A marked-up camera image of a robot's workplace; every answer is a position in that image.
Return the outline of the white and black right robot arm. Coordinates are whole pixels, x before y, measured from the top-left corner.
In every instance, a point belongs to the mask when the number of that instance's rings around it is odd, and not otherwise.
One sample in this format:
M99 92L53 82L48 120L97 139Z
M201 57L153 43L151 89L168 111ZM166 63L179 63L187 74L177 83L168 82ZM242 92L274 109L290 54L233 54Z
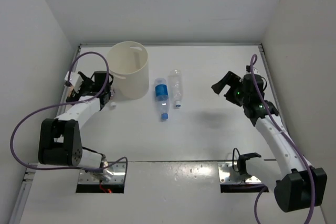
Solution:
M284 129L279 112L264 99L264 78L256 73L239 77L229 71L212 90L220 94L229 86L224 97L244 109L245 116L262 135L279 165L280 172L267 168L262 156L256 152L239 154L236 172L242 176L255 176L274 193L283 212L292 212L323 202L327 174L323 168L314 168L295 149L293 140Z

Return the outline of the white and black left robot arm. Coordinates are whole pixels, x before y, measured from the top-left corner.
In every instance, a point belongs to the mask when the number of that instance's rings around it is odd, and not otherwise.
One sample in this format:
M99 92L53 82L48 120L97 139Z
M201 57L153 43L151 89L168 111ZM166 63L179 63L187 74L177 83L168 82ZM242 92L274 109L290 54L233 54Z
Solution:
M71 93L66 101L73 105L54 119L41 124L38 160L41 164L79 168L101 182L109 183L113 169L104 154L82 146L80 129L109 103L113 94L113 75L95 71L91 77L68 72L66 86Z

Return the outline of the clear plastic bottle blue cap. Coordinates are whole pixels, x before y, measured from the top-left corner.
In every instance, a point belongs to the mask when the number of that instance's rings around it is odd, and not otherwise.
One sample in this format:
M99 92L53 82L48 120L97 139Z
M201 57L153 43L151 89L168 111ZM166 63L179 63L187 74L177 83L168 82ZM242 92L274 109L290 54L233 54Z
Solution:
M179 109L182 105L183 85L182 73L178 69L174 69L168 76L168 83L170 88L170 99L175 109Z

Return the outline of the blue label plastic bottle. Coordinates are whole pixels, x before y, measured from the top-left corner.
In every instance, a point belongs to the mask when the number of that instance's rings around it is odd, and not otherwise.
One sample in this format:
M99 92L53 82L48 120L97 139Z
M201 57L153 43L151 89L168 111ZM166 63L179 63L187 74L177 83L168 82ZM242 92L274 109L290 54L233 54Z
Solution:
M160 115L161 121L169 118L169 94L167 90L167 82L164 78L157 78L154 82L156 108Z

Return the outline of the small clear bottle white cap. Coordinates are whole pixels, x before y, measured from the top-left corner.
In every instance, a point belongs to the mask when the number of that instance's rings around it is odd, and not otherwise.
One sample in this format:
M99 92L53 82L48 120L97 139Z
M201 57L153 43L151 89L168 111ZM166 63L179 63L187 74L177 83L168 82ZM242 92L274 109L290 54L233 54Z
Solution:
M109 100L109 107L110 107L110 109L115 109L116 106L117 106L117 104L116 104L115 101L114 101L114 96L115 96L115 92L114 92L114 90L112 89L112 90L111 90L111 97L110 97L110 100Z

